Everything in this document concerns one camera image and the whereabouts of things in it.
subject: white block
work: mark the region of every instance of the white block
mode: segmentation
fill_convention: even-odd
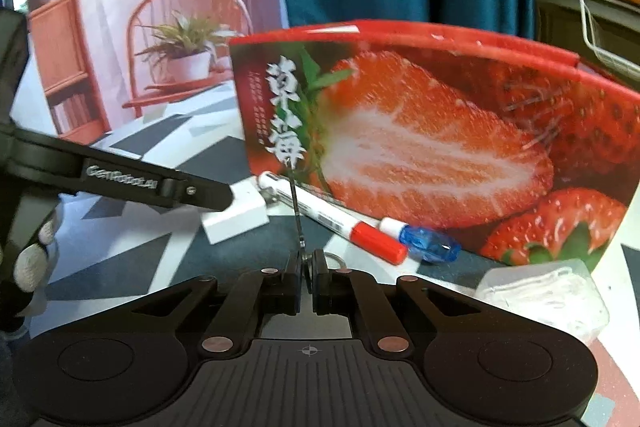
[[[215,245],[269,222],[267,205],[253,179],[231,185],[234,202],[224,212],[202,212],[200,219],[209,243]]]

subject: ribbed black surface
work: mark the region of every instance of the ribbed black surface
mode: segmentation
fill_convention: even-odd
[[[177,401],[131,427],[480,425],[441,406],[407,363],[344,340],[254,341],[239,359],[205,363]]]

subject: red marker cap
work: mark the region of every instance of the red marker cap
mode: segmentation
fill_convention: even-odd
[[[405,245],[362,221],[353,227],[349,240],[391,264],[401,264],[408,254]]]

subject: cabinet door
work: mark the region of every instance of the cabinet door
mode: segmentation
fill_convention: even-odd
[[[78,0],[55,0],[30,15],[31,36],[45,91],[87,76],[79,17]]]

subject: strawberry box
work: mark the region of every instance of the strawberry box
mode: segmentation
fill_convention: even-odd
[[[422,23],[235,39],[253,174],[508,264],[596,266],[640,179],[640,94],[578,55]]]

